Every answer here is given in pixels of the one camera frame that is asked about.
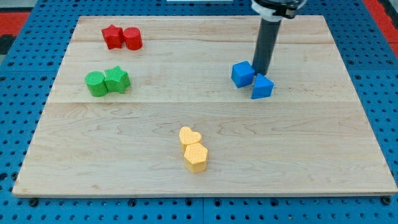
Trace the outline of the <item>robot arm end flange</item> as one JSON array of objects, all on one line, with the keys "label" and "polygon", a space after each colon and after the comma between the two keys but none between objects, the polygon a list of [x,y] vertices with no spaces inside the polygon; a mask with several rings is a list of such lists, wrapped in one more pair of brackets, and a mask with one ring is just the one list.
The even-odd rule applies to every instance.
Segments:
[{"label": "robot arm end flange", "polygon": [[283,18],[293,19],[306,3],[307,0],[252,0],[251,7],[263,20],[279,22]]}]

